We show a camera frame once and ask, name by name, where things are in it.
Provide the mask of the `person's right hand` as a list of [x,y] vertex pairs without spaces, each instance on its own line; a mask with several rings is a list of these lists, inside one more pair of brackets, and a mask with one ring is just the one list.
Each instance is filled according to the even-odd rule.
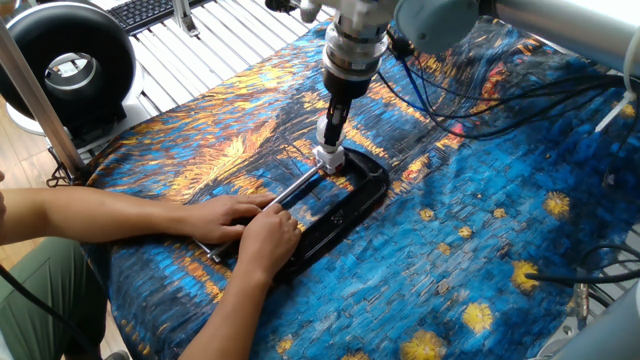
[[233,278],[270,283],[293,255],[301,234],[298,221],[280,204],[268,206],[244,230]]

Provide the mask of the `person's left hand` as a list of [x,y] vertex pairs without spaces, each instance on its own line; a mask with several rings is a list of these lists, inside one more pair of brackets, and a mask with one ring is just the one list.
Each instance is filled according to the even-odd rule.
[[180,234],[204,244],[239,240],[242,220],[258,215],[275,199],[274,194],[223,195],[203,203],[185,206],[180,214]]

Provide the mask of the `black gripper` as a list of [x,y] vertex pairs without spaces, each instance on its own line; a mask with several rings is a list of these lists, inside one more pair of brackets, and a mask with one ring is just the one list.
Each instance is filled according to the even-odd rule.
[[364,96],[371,80],[345,80],[326,70],[323,83],[331,94],[326,114],[325,130],[322,132],[323,144],[337,147],[343,126],[349,115],[352,100]]

